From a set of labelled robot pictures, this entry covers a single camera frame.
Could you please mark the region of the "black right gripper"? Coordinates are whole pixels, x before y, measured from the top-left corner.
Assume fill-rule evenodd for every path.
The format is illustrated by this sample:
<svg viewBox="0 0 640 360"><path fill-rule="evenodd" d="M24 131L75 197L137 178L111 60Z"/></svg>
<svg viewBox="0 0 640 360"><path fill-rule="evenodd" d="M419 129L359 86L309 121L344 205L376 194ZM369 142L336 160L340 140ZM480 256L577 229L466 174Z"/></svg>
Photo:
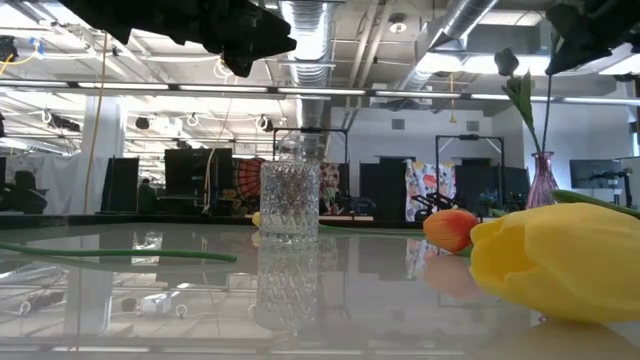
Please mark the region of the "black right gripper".
<svg viewBox="0 0 640 360"><path fill-rule="evenodd" d="M556 75L609 57L610 49L629 43L639 52L639 0L556 0L545 11L551 33L546 75ZM558 33L588 32L584 45Z"/></svg>

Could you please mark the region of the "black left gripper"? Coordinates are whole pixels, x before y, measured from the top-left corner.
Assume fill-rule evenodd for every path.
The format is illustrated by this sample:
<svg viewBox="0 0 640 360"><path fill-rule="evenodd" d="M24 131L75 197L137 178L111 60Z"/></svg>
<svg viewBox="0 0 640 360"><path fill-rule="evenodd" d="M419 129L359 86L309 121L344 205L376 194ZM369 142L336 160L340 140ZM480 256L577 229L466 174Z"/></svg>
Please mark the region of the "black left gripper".
<svg viewBox="0 0 640 360"><path fill-rule="evenodd" d="M296 49L291 25L250 1L222 0L60 0L91 27L104 30L123 44L133 30L143 30L183 45L199 43L235 75L247 78L258 55L279 55Z"/></svg>

